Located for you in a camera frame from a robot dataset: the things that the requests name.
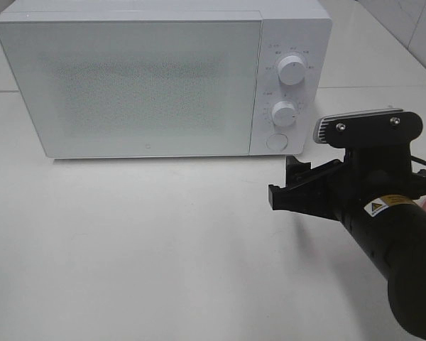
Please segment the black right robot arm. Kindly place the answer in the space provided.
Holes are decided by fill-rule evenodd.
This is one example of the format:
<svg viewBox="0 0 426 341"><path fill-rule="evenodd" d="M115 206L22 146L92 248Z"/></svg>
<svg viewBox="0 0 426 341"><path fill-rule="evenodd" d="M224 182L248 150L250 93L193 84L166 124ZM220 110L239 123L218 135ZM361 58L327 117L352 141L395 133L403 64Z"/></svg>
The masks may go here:
<svg viewBox="0 0 426 341"><path fill-rule="evenodd" d="M318 167L286 159L285 186L270 185L273 210L337 221L381 272L398 324L426 340L426 170L409 145L349 148Z"/></svg>

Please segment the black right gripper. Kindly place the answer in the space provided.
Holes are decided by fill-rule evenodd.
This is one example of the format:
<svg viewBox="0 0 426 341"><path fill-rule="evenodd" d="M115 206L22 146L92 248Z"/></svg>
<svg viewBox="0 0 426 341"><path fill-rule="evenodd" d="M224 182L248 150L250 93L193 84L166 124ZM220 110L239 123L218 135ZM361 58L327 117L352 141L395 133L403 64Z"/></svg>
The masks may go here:
<svg viewBox="0 0 426 341"><path fill-rule="evenodd" d="M408 144L348 148L343 159L312 167L286 158L285 187L268 186L272 210L314 217L334 213L425 213L426 171L414 172Z"/></svg>

